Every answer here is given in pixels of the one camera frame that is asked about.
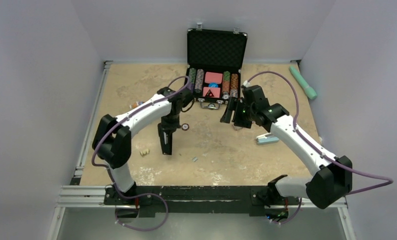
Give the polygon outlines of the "black stapler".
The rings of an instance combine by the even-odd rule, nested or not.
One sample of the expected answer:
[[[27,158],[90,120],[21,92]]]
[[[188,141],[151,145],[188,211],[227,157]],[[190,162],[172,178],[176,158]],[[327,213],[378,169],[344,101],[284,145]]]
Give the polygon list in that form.
[[[172,155],[173,133],[169,131],[159,132],[160,147],[164,155]]]

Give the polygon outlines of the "light blue stapler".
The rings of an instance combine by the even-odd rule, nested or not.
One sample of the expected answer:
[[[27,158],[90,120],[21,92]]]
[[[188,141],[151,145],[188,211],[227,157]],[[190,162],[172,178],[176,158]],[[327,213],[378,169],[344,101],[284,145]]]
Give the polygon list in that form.
[[[268,145],[278,143],[280,140],[278,137],[274,136],[272,133],[265,133],[255,137],[256,144],[261,145]]]

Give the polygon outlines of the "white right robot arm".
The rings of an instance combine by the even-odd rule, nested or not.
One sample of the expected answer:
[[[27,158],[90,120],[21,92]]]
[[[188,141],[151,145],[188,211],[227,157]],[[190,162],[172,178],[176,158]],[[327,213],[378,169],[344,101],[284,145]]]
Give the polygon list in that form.
[[[264,196],[268,204],[278,204],[286,197],[298,197],[325,209],[351,192],[353,164],[348,157],[337,157],[324,149],[294,123],[294,118],[281,104],[270,104],[260,86],[242,90],[243,97],[229,97],[220,122],[232,122],[248,129],[252,123],[263,127],[289,147],[311,174],[310,178],[281,175],[270,181]]]

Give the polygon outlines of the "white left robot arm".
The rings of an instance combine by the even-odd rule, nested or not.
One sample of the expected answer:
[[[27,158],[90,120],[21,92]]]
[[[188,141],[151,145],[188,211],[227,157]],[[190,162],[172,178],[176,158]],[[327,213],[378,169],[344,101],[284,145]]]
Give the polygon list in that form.
[[[157,131],[164,155],[172,154],[173,133],[181,128],[180,113],[194,99],[191,90],[184,86],[177,91],[164,87],[142,105],[118,116],[109,114],[99,121],[93,142],[92,164],[95,158],[104,161],[111,180],[118,189],[116,198],[124,205],[136,197],[128,160],[132,154],[132,139],[145,127],[160,120]]]

